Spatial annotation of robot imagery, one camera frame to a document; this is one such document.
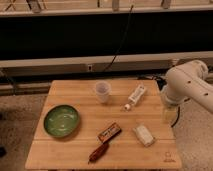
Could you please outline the pale robot gripper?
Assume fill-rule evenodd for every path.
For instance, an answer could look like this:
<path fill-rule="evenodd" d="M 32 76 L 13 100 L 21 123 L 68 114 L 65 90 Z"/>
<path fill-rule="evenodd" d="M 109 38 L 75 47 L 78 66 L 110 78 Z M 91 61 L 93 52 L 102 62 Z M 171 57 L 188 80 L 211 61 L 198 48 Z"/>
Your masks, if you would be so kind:
<path fill-rule="evenodd" d="M 177 115 L 177 108 L 176 107 L 168 107 L 165 106 L 163 108 L 162 119 L 165 124 L 172 124 Z"/>

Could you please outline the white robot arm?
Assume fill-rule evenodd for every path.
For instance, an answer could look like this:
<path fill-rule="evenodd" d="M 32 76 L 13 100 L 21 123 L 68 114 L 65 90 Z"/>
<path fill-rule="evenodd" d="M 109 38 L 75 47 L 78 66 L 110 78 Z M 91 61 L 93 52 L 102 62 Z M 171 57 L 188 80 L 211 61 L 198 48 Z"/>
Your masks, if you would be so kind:
<path fill-rule="evenodd" d="M 201 60 L 186 62 L 167 71 L 166 84 L 160 91 L 164 123 L 171 123 L 186 97 L 213 114 L 213 86 L 205 81 L 207 76 L 208 67 Z"/>

